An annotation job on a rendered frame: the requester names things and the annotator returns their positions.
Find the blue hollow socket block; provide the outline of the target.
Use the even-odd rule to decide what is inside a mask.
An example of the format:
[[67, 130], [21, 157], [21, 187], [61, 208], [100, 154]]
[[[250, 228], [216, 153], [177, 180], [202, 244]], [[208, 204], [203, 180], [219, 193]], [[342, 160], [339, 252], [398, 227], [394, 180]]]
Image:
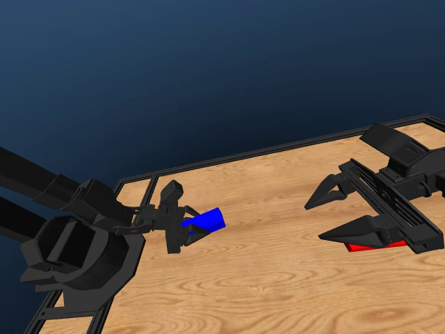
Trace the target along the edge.
[[222, 212], [218, 207], [193, 218], [188, 217], [187, 220], [181, 222], [182, 227], [190, 224], [204, 228], [209, 232], [215, 232], [226, 227]]

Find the thin red peg bar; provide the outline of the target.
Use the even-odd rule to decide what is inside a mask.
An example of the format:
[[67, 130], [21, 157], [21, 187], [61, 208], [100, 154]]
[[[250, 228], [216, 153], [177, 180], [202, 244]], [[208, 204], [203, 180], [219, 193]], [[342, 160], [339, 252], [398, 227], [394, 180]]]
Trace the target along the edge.
[[[346, 247], [346, 249], [347, 249], [350, 253], [360, 252], [360, 251], [373, 251], [373, 250], [379, 250], [378, 247], [360, 246], [360, 245], [347, 244], [347, 243], [345, 243], [344, 246]], [[387, 245], [387, 246], [381, 247], [381, 249], [385, 249], [385, 248], [396, 248], [396, 247], [403, 247], [403, 246], [407, 246], [406, 242], [405, 242], [405, 241], [398, 241], [398, 242], [389, 244], [389, 245]]]

